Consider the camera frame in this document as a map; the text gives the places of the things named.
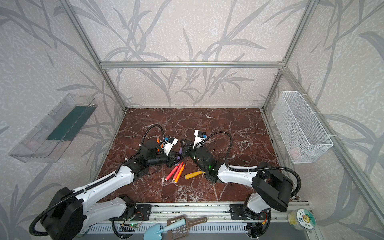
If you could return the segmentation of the purple marker pen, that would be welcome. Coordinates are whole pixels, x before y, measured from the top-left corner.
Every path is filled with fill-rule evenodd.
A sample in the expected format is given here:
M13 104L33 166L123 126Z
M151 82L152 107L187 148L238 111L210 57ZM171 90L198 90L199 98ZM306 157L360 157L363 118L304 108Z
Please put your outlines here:
M176 160L179 161L182 158L182 147L180 147L179 151L175 153Z

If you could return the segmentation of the pink marker pen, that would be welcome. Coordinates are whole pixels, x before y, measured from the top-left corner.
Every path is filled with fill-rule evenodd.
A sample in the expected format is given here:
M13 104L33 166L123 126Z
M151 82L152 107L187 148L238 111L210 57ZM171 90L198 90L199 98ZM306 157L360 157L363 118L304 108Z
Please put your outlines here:
M165 178L165 180L166 181L168 181L175 173L176 173L176 171L179 169L179 167L180 167L180 165L181 164L178 164L178 165L176 165L173 169L172 169L172 171L167 175L167 177Z

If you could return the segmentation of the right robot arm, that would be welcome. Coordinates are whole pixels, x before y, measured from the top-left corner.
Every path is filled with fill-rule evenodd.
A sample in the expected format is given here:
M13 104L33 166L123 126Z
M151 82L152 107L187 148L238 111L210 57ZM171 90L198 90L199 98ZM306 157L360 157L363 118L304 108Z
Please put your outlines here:
M206 147L197 147L182 140L182 154L190 157L203 171L205 178L213 183L235 183L255 190L245 201L245 211L255 214L272 208L286 212L290 198L301 189L301 177L292 169L273 167L266 162L254 167L226 165L217 161Z

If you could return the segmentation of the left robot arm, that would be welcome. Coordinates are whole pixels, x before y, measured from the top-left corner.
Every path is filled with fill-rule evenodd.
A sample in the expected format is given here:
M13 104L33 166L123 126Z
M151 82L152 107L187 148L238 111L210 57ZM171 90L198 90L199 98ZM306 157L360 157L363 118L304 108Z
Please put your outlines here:
M172 150L177 141L169 137L161 142L142 143L133 156L110 174L74 190L62 188L47 209L32 221L29 233L36 237L49 236L53 240L72 240L87 227L127 215L132 206L128 196L99 201L146 175L151 166L175 166L182 159L182 151Z

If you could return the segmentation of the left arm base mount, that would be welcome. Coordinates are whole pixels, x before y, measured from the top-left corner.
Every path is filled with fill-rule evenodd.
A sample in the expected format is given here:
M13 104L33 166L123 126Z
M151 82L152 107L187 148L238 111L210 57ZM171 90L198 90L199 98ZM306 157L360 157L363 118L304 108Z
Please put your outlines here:
M152 205L130 205L124 211L122 218L133 221L148 221L151 214Z

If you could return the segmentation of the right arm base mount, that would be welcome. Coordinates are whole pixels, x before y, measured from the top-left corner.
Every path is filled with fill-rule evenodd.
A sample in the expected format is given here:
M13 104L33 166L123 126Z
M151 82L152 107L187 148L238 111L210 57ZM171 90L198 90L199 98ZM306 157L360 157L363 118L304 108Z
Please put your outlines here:
M231 220L233 221L246 221L246 220L257 220L265 221L268 219L266 210L256 214L246 208L244 204L230 204L229 213L231 215Z

